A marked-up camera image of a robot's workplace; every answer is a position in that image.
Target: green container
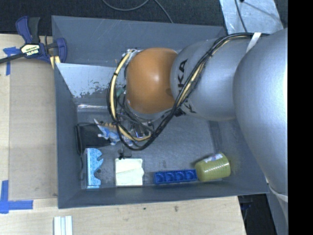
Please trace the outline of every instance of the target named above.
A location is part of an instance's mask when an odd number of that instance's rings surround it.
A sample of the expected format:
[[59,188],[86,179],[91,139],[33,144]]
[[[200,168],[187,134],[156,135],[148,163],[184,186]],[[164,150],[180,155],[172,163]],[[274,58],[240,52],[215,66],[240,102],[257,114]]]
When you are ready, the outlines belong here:
[[198,179],[203,182],[228,177],[230,175],[230,164],[223,153],[217,153],[203,159],[197,162],[195,167]]

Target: blue lego brick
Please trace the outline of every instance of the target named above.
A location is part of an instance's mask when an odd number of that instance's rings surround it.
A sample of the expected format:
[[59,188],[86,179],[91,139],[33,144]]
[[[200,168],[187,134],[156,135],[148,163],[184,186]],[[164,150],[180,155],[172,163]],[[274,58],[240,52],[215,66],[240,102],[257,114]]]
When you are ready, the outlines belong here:
[[158,171],[154,173],[153,182],[156,185],[191,182],[198,179],[195,169]]

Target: gray bin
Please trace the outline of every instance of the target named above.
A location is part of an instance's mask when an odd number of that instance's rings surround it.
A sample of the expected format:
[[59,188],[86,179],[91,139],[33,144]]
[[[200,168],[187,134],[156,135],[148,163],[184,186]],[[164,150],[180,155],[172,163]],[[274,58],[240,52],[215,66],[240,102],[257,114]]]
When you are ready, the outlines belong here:
[[[180,51],[192,43],[224,35],[222,27],[150,23],[121,20],[52,17],[53,38],[67,41],[67,63],[116,65],[128,48],[169,47]],[[81,188],[81,161],[77,154],[75,125],[94,117],[110,119],[106,110],[79,110],[79,103],[106,106],[105,91],[82,98],[73,97],[59,69],[54,70],[57,111],[58,206],[178,201],[198,198],[267,193],[265,177],[246,144],[236,120],[212,122],[194,117],[175,117],[147,149],[133,152],[143,159],[142,187],[114,185],[114,159],[119,146],[100,150],[104,162],[99,189]],[[75,79],[78,74],[73,70]],[[222,151],[230,160],[231,175],[212,182],[192,182],[155,186],[153,172],[190,169],[213,152]]]

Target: wire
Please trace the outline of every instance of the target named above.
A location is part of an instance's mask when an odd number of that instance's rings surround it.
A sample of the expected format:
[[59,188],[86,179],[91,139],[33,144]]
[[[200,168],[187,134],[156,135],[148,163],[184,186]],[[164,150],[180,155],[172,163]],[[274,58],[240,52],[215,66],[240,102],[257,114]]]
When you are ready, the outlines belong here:
[[242,16],[241,16],[241,13],[240,13],[240,11],[239,11],[239,6],[238,6],[238,3],[237,3],[237,0],[235,0],[235,4],[236,4],[236,8],[237,8],[237,12],[238,12],[238,15],[239,15],[241,24],[243,25],[243,28],[244,28],[245,32],[248,32],[247,29],[246,29],[246,25],[245,25],[245,23],[244,23],[244,20],[243,20],[243,18],[242,18]]
[[245,210],[245,214],[243,216],[243,220],[246,220],[247,214],[248,214],[248,209]]
[[127,107],[125,107],[125,100],[124,100],[124,98],[122,99],[123,103],[121,104],[120,96],[117,97],[117,103],[119,104],[121,109],[120,109],[120,113],[117,113],[116,115],[119,116],[120,118],[127,119],[130,122],[133,122],[133,123],[136,123],[136,124],[140,125],[141,127],[143,127],[148,132],[152,132],[153,130],[151,128],[149,128],[148,126],[142,124],[138,120],[138,118]]
[[[121,8],[117,8],[117,7],[114,7],[112,5],[110,5],[107,1],[105,0],[102,0],[102,2],[110,7],[111,9],[114,9],[114,10],[117,10],[117,11],[133,11],[133,10],[137,10],[141,7],[143,7],[144,5],[146,5],[146,3],[148,2],[149,0],[145,0],[141,5],[139,6],[136,6],[136,7],[133,7],[133,8],[129,8],[129,9],[121,9]],[[164,9],[164,7],[158,2],[158,0],[154,0],[157,5],[163,10],[163,12],[165,13],[165,15],[167,16],[167,18],[170,20],[171,23],[174,23],[173,20],[171,19],[170,15],[167,13],[167,11]]]
[[[117,76],[122,66],[126,63],[127,59],[129,58],[131,54],[131,52],[128,52],[118,64],[118,67],[116,68],[116,71],[114,72],[112,80],[109,84],[109,90],[107,94],[108,108],[110,109],[110,114],[116,125],[116,129],[117,129],[121,142],[130,150],[139,151],[139,150],[143,150],[147,148],[160,135],[160,133],[164,130],[166,125],[170,122],[172,117],[175,115],[177,110],[183,105],[183,103],[188,99],[188,97],[193,92],[193,90],[197,87],[197,85],[200,82],[203,71],[206,68],[209,58],[211,58],[220,47],[222,47],[229,41],[233,39],[240,39],[240,38],[251,38],[252,36],[253,36],[253,33],[235,33],[235,34],[231,34],[225,37],[221,37],[218,40],[216,40],[213,43],[212,47],[200,58],[200,60],[197,62],[197,64],[195,65],[191,73],[189,74],[188,78],[186,79],[186,82],[184,83],[184,86],[182,87],[179,95],[177,96],[175,100],[175,103],[172,109],[169,112],[167,112],[167,115],[163,118],[159,126],[154,131],[151,131],[150,129],[149,131],[151,134],[149,134],[148,136],[144,138],[133,137],[130,134],[130,132],[121,124],[120,120],[116,117],[117,114],[116,114],[115,109],[116,109],[117,104],[119,104],[122,108],[124,104],[121,105],[117,101],[119,98],[116,97],[115,83],[116,83]],[[123,139],[122,135],[127,137],[131,141],[133,141],[133,144],[135,147],[129,146]],[[138,141],[138,142],[145,141],[145,143],[143,145],[139,145],[135,141]]]

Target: black cable cord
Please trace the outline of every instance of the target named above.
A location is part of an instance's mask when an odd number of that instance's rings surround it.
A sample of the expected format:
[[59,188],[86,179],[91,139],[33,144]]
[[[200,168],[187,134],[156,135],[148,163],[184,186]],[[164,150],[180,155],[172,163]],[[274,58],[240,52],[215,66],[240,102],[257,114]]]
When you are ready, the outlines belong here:
[[[110,111],[110,115],[116,125],[116,129],[118,132],[118,135],[120,137],[121,142],[128,147],[130,150],[134,150],[134,151],[140,151],[143,150],[145,148],[147,148],[159,135],[160,133],[164,130],[164,128],[166,127],[166,125],[170,122],[170,120],[172,119],[172,117],[175,115],[176,111],[184,104],[184,102],[187,100],[187,98],[190,96],[190,94],[194,91],[194,89],[197,87],[197,85],[199,84],[199,81],[201,79],[201,76],[203,74],[203,71],[206,67],[206,64],[209,60],[210,57],[212,57],[212,55],[215,53],[215,51],[217,51],[222,45],[224,45],[225,43],[227,43],[228,41],[231,41],[233,39],[238,39],[238,38],[251,38],[253,36],[253,33],[235,33],[235,34],[231,34],[225,37],[221,37],[219,39],[217,39],[212,47],[200,58],[200,60],[197,62],[197,64],[195,65],[195,67],[193,68],[193,70],[191,71],[191,73],[189,74],[188,78],[186,79],[186,82],[184,83],[184,86],[182,87],[182,90],[180,91],[179,95],[177,96],[175,103],[171,109],[171,111],[168,113],[167,116],[164,117],[164,119],[161,121],[161,123],[159,124],[159,126],[155,129],[155,131],[153,131],[151,133],[151,137],[145,141],[145,143],[143,145],[138,145],[135,141],[133,141],[133,144],[135,147],[129,146],[123,139],[120,128],[125,131],[125,133],[127,133],[128,135],[132,136],[129,131],[121,124],[120,120],[118,119],[118,117],[113,117],[111,111]],[[195,74],[195,72],[198,72],[197,77],[195,78],[195,80],[193,82],[191,82],[191,79],[193,77],[193,75]],[[189,88],[188,91],[185,92],[186,87],[188,86],[188,84],[192,84],[192,86]],[[108,88],[108,92],[110,91],[112,86],[112,80],[109,83],[109,88]],[[110,109],[110,105],[113,103],[114,105],[117,105],[117,100],[118,98],[116,97],[116,93],[114,93],[114,102],[110,102],[110,97],[109,97],[109,93],[107,93],[107,104],[108,104],[108,108]]]
[[246,25],[245,25],[245,23],[244,23],[244,20],[243,20],[243,18],[242,18],[242,16],[241,16],[241,13],[240,13],[240,11],[239,11],[239,6],[238,6],[238,3],[237,3],[237,0],[235,0],[235,4],[236,4],[236,8],[237,8],[237,12],[238,12],[238,15],[239,15],[241,24],[243,25],[243,28],[244,28],[245,32],[248,32],[247,29],[246,29]]
[[82,141],[80,139],[79,125],[75,126],[75,140],[76,140],[75,143],[76,143],[77,154],[78,155],[82,155],[82,153],[83,153],[83,150],[82,150],[83,144],[82,144]]
[[117,97],[117,103],[119,104],[119,106],[121,107],[121,109],[120,109],[120,112],[117,113],[116,115],[118,115],[118,116],[121,117],[121,118],[127,119],[127,120],[130,121],[130,122],[133,122],[133,123],[135,123],[135,124],[138,124],[139,126],[141,126],[142,128],[144,128],[145,131],[153,132],[153,130],[152,130],[151,128],[149,128],[148,126],[142,124],[142,123],[136,118],[136,116],[135,116],[132,112],[130,112],[127,107],[125,107],[125,100],[124,100],[124,99],[125,99],[125,95],[124,95],[124,98],[122,99],[122,102],[123,102],[123,103],[121,104],[121,102],[120,102],[120,97],[121,97],[121,95],[119,95],[119,96]]
[[[102,2],[103,2],[106,6],[110,7],[111,9],[117,10],[117,11],[132,11],[132,10],[137,10],[137,9],[143,7],[148,1],[149,1],[149,0],[145,0],[141,5],[136,6],[136,7],[134,7],[134,8],[121,9],[121,8],[117,8],[117,7],[114,7],[114,6],[110,5],[110,4],[109,4],[107,1],[105,1],[105,0],[102,0]],[[155,1],[155,2],[157,3],[157,5],[163,10],[163,12],[164,12],[165,15],[167,16],[167,18],[170,20],[170,22],[171,22],[171,23],[174,23],[173,20],[171,19],[170,15],[167,13],[167,11],[164,9],[164,7],[158,2],[158,0],[154,0],[154,1]]]

